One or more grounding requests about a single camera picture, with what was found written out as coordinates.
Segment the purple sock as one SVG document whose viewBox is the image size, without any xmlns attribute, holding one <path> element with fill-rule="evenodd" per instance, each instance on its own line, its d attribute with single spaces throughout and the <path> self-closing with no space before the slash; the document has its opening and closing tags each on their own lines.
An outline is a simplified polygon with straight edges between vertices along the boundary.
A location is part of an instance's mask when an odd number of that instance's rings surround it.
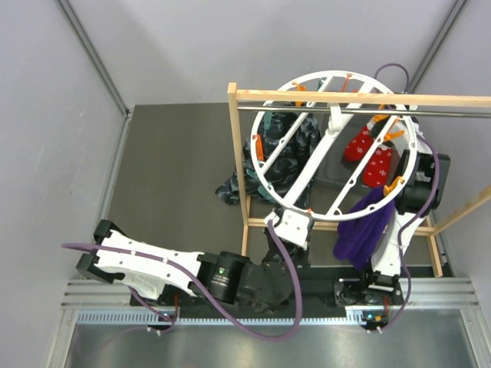
<svg viewBox="0 0 491 368">
<path fill-rule="evenodd" d="M 338 239 L 333 254 L 338 260 L 347 260 L 355 270 L 362 271 L 369 263 L 390 217 L 394 214 L 394 200 L 381 209 L 358 219 L 338 225 Z"/>
</svg>

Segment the red santa sock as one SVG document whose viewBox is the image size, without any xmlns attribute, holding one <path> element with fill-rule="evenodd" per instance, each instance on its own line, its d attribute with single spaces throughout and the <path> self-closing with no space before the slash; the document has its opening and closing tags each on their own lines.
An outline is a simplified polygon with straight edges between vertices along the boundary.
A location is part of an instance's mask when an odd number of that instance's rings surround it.
<svg viewBox="0 0 491 368">
<path fill-rule="evenodd" d="M 379 146 L 368 160 L 362 174 L 362 184 L 377 188 L 387 183 L 394 150 L 387 144 Z"/>
</svg>

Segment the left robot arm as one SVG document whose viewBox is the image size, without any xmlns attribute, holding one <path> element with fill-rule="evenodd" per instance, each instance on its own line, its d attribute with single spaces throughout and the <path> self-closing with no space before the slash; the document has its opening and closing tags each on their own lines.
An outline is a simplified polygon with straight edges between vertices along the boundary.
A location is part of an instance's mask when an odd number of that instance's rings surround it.
<svg viewBox="0 0 491 368">
<path fill-rule="evenodd" d="M 209 301 L 221 312 L 228 306 L 262 312 L 291 304 L 301 314 L 298 268 L 305 263 L 307 249 L 287 242 L 279 230 L 277 221 L 266 222 L 269 249 L 258 264 L 228 251 L 159 248 L 129 238 L 112 224 L 103 227 L 94 243 L 71 248 L 83 252 L 77 267 L 82 275 L 108 284 L 119 280 L 144 300 L 160 303 L 171 289 L 177 289 Z"/>
</svg>

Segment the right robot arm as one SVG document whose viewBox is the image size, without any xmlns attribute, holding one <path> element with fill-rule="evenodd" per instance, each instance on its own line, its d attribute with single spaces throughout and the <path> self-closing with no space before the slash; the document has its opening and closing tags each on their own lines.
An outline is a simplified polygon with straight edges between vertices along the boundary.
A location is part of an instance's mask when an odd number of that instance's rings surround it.
<svg viewBox="0 0 491 368">
<path fill-rule="evenodd" d="M 383 297 L 399 298 L 400 274 L 410 277 L 404 255 L 417 227 L 443 197 L 450 158 L 439 154 L 418 127 L 415 132 L 417 157 L 412 172 L 395 197 L 387 232 L 361 274 L 361 293 L 369 304 Z"/>
</svg>

